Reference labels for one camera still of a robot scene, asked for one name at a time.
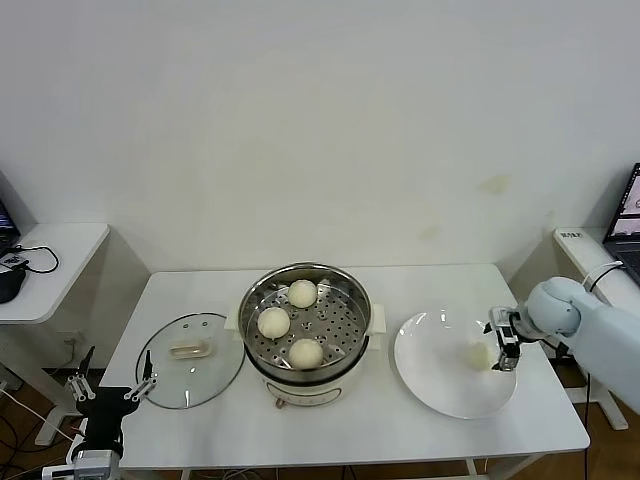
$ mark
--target table leg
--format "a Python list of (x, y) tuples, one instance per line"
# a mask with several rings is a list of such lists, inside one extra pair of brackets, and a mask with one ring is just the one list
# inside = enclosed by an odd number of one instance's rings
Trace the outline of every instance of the table leg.
[[(65, 390), (62, 385), (47, 375), (40, 368), (38, 362), (19, 347), (19, 343), (13, 338), (9, 328), (0, 329), (0, 363), (12, 370), (55, 405), (55, 408), (49, 413), (47, 421), (59, 427), (65, 416), (78, 415), (71, 392)], [(40, 432), (36, 438), (36, 445), (50, 445), (55, 436), (52, 435), (53, 429), (45, 423)]]
[[(586, 387), (565, 388), (565, 391), (567, 392), (571, 403), (586, 403)], [(606, 387), (598, 382), (594, 377), (591, 377), (589, 403), (597, 403), (600, 405), (600, 408), (607, 417), (607, 420), (609, 420), (609, 425), (611, 425), (611, 428), (614, 430), (627, 430), (629, 428), (627, 420), (624, 418), (620, 407), (616, 404), (616, 401), (609, 393), (609, 390), (607, 390)]]
[(542, 453), (527, 457), (510, 457), (489, 469), (488, 477), (491, 480), (505, 480), (513, 477), (520, 470), (528, 467), (544, 456)]

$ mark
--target black cable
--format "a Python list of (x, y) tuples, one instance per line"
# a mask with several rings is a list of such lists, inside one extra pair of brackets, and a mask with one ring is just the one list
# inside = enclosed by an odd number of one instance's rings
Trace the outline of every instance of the black cable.
[[(589, 435), (589, 400), (591, 400), (590, 373), (587, 374), (587, 404), (584, 407), (584, 429), (587, 431), (587, 435)], [(589, 447), (584, 449), (584, 480), (589, 480)]]
[[(47, 415), (49, 415), (49, 413), (50, 413), (50, 412), (51, 412), (51, 410), (53, 410), (53, 409), (54, 409), (54, 407), (51, 407), (51, 408), (49, 409), (49, 411), (48, 411), (45, 415), (43, 415), (43, 417), (45, 417), (45, 418), (46, 418), (46, 417), (47, 417)], [(17, 445), (16, 445), (16, 447), (12, 447), (14, 451), (13, 451), (13, 454), (11, 455), (11, 457), (9, 457), (9, 460), (8, 460), (7, 462), (3, 463), (3, 464), (0, 464), (0, 480), (4, 480), (5, 476), (7, 475), (7, 472), (8, 472), (11, 468), (13, 468), (13, 469), (15, 469), (15, 468), (19, 468), (19, 469), (21, 469), (22, 471), (25, 471), (25, 469), (23, 469), (21, 466), (19, 466), (19, 465), (14, 465), (14, 464), (12, 463), (12, 462), (13, 462), (13, 460), (16, 458), (16, 456), (17, 456), (17, 455), (19, 455), (19, 454), (21, 454), (21, 453), (40, 453), (40, 452), (44, 452), (44, 451), (49, 450), (49, 449), (51, 449), (51, 448), (53, 448), (53, 447), (56, 447), (56, 446), (58, 446), (58, 445), (60, 445), (60, 444), (62, 444), (62, 443), (64, 443), (64, 442), (68, 442), (68, 441), (69, 441), (69, 439), (68, 439), (68, 438), (62, 437), (62, 438), (61, 438), (60, 440), (58, 440), (57, 442), (52, 443), (51, 445), (47, 445), (47, 446), (42, 447), (42, 448), (38, 448), (38, 449), (35, 449), (35, 450), (25, 450), (25, 449), (23, 449), (22, 447), (24, 446), (24, 444), (27, 442), (27, 440), (29, 440), (29, 438), (31, 437), (31, 435), (33, 435), (33, 432), (35, 432), (35, 431), (36, 431), (36, 429), (40, 426), (40, 424), (41, 424), (41, 421), (40, 421), (40, 420), (38, 420), (38, 421), (35, 423), (35, 425), (33, 425), (33, 427), (31, 427), (31, 430), (29, 430), (29, 433), (27, 433), (27, 435), (24, 437), (24, 439), (23, 439), (19, 444), (18, 444), (18, 442), (16, 441)]]
[(2, 440), (0, 438), (0, 443), (2, 445), (4, 445), (5, 447), (7, 447), (9, 450), (13, 450), (14, 452), (16, 451), (16, 449), (18, 448), (18, 432), (16, 431), (16, 429), (14, 428), (13, 425), (11, 425), (11, 423), (9, 422), (9, 420), (7, 420), (4, 416), (0, 415), (0, 420), (4, 422), (4, 424), (9, 427), (9, 430), (11, 430), (11, 433), (13, 434), (13, 439), (14, 439), (14, 444), (13, 445), (9, 445), (7, 442), (5, 442), (4, 440)]
[(53, 252), (53, 250), (51, 250), (49, 247), (44, 245), (41, 247), (31, 247), (31, 248), (25, 248), (22, 245), (16, 245), (14, 247), (6, 248), (3, 253), (23, 253), (23, 252), (33, 252), (35, 250), (46, 250), (47, 252), (49, 252), (53, 257), (53, 259), (56, 261), (56, 264), (47, 270), (34, 270), (29, 266), (29, 262), (26, 262), (20, 265), (19, 267), (17, 267), (17, 269), (23, 269), (33, 273), (51, 273), (60, 266), (60, 259), (58, 258), (58, 256)]
[(604, 272), (602, 275), (600, 275), (598, 278), (596, 278), (593, 281), (593, 283), (591, 284), (591, 287), (589, 287), (589, 291), (593, 292), (593, 289), (596, 288), (596, 285), (598, 284), (598, 282), (602, 280), (606, 275), (613, 272), (614, 270), (620, 270), (620, 269), (624, 269), (624, 265), (616, 265), (615, 267), (611, 267), (609, 270)]

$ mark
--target white desk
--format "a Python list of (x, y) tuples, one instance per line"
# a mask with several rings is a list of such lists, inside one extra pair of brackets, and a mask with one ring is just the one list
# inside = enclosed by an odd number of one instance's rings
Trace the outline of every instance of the white desk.
[[(75, 413), (73, 397), (40, 368), (29, 352), (20, 348), (19, 340), (6, 325), (34, 325), (48, 320), (108, 232), (109, 227), (102, 223), (36, 225), (20, 239), (20, 244), (24, 247), (50, 247), (60, 265), (48, 274), (28, 272), (18, 296), (0, 305), (0, 363), (56, 405), (47, 417), (54, 425), (59, 425), (66, 415)], [(33, 261), (34, 268), (48, 268), (53, 264), (46, 252), (28, 252), (25, 256)], [(45, 424), (36, 444), (48, 445), (54, 436), (55, 431)]]
[[(599, 265), (614, 260), (602, 246), (605, 233), (606, 229), (604, 228), (558, 228), (553, 237), (578, 271), (582, 275), (586, 275)], [(603, 268), (602, 271), (595, 272), (593, 278), (587, 282), (587, 288), (605, 271), (606, 268)], [(603, 277), (596, 285), (594, 292), (609, 305), (628, 310), (636, 315), (640, 313), (640, 288), (629, 275), (621, 270), (614, 270)], [(573, 403), (587, 401), (586, 389), (584, 388), (568, 388), (567, 393)], [(611, 394), (593, 378), (589, 399), (590, 402), (600, 405), (613, 429), (626, 430), (629, 428), (629, 424)]]
[[(124, 469), (191, 469), (417, 462), (517, 456), (491, 478), (507, 478), (544, 453), (584, 449), (589, 437), (538, 345), (525, 346), (512, 400), (481, 420), (446, 417), (421, 404), (390, 363), (402, 323), (425, 309), (454, 306), (488, 318), (516, 305), (493, 265), (349, 268), (385, 306), (388, 336), (363, 357), (357, 382), (331, 405), (274, 407), (246, 361), (219, 397), (175, 411), (144, 402), (123, 424)], [(192, 312), (226, 314), (264, 272), (156, 273), (116, 348), (103, 386), (135, 384), (140, 350), (153, 333)]]

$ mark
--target cable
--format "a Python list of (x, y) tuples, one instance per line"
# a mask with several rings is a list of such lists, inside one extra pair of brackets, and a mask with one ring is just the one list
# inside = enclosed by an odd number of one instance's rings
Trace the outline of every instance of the cable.
[(42, 245), (40, 247), (31, 247), (31, 248), (25, 248), (22, 245), (16, 245), (14, 247), (10, 247), (10, 248), (6, 248), (4, 249), (3, 253), (7, 254), (7, 253), (23, 253), (23, 252), (33, 252), (36, 250), (46, 250), (47, 252), (49, 252), (51, 254), (51, 256), (53, 257), (53, 259), (55, 260), (56, 264), (47, 269), (47, 270), (34, 270), (33, 268), (31, 268), (29, 266), (29, 262), (25, 262), (22, 265), (16, 267), (16, 269), (22, 269), (22, 270), (27, 270), (29, 272), (33, 272), (33, 273), (51, 273), (53, 271), (55, 271), (59, 266), (60, 266), (60, 259), (58, 258), (58, 256), (53, 252), (53, 250), (51, 250), (49, 247)]
[(12, 475), (11, 477), (7, 477), (4, 480), (12, 480), (14, 478), (18, 478), (26, 473), (33, 472), (34, 470), (38, 470), (38, 469), (41, 469), (42, 467), (51, 465), (52, 463), (55, 463), (58, 460), (62, 460), (63, 458), (66, 458), (66, 455), (63, 455), (62, 457), (54, 458), (53, 460), (49, 460), (47, 463), (43, 463), (42, 465), (38, 465), (37, 467), (30, 468), (29, 470), (24, 470), (23, 472), (18, 473), (17, 475)]
[(7, 420), (6, 418), (4, 418), (4, 416), (0, 415), (0, 420), (4, 422), (4, 424), (9, 427), (9, 430), (11, 430), (11, 433), (13, 434), (13, 438), (15, 440), (15, 445), (11, 446), (9, 445), (7, 442), (5, 442), (4, 440), (2, 440), (0, 438), (0, 443), (2, 443), (2, 445), (4, 445), (5, 447), (7, 447), (10, 450), (13, 450), (14, 452), (18, 449), (18, 432), (16, 431), (16, 429), (14, 428), (13, 425), (11, 425), (11, 423), (9, 422), (9, 420)]
[(597, 272), (601, 268), (611, 267), (613, 265), (622, 265), (622, 262), (620, 260), (616, 260), (615, 262), (603, 263), (602, 265), (598, 265), (596, 268), (594, 268), (584, 276), (584, 279), (582, 280), (581, 285), (584, 287), (587, 284), (587, 280), (589, 280), (589, 277), (591, 277), (591, 275), (593, 275), (595, 272)]
[(3, 475), (5, 473), (7, 473), (11, 469), (20, 470), (20, 473), (18, 475), (22, 475), (25, 472), (25, 469), (23, 467), (21, 467), (20, 465), (14, 465), (13, 463), (5, 463), (5, 464), (2, 465)]
[[(584, 429), (589, 435), (589, 400), (591, 400), (591, 374), (587, 374), (587, 404), (584, 407)], [(589, 480), (589, 447), (584, 449), (584, 480)]]
[(229, 480), (230, 478), (236, 477), (238, 475), (242, 475), (244, 472), (247, 472), (249, 470), (251, 470), (251, 469), (250, 468), (245, 468), (243, 470), (238, 470), (238, 471), (229, 470), (227, 473), (225, 473), (222, 476), (222, 480)]
[(598, 284), (598, 282), (600, 280), (602, 280), (607, 274), (613, 272), (614, 270), (621, 270), (624, 269), (624, 265), (620, 264), (620, 265), (616, 265), (615, 267), (611, 267), (609, 270), (607, 270), (606, 272), (604, 272), (602, 275), (600, 275), (598, 278), (596, 278), (593, 283), (591, 284), (591, 287), (589, 287), (589, 291), (593, 292), (593, 289), (596, 288), (596, 285)]
[(43, 416), (41, 416), (38, 412), (36, 412), (35, 410), (32, 410), (31, 408), (27, 407), (24, 403), (20, 402), (19, 400), (17, 400), (16, 398), (14, 398), (13, 395), (9, 394), (6, 392), (6, 390), (3, 390), (0, 388), (0, 392), (4, 393), (7, 397), (9, 397), (11, 400), (13, 400), (15, 403), (17, 403), (18, 405), (20, 405), (21, 407), (25, 408), (26, 410), (29, 410), (31, 413), (33, 413), (36, 417), (38, 417), (40, 420), (42, 420), (44, 423), (46, 423), (47, 425), (49, 425), (51, 428), (53, 428), (55, 431), (57, 431), (58, 433), (60, 433), (60, 435), (62, 435), (63, 437), (65, 437), (67, 440), (73, 442), (73, 438), (71, 438), (69, 435), (67, 435), (66, 433), (64, 433), (62, 430), (60, 430), (58, 427), (56, 427), (54, 424), (52, 424), (51, 422), (49, 422), (46, 418), (44, 418)]

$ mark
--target white wall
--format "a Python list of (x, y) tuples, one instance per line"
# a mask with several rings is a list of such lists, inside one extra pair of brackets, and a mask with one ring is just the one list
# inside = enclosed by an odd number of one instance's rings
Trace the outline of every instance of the white wall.
[(5, 0), (0, 169), (36, 220), (108, 222), (152, 271), (511, 278), (554, 226), (604, 225), (640, 158), (638, 18), (636, 0)]

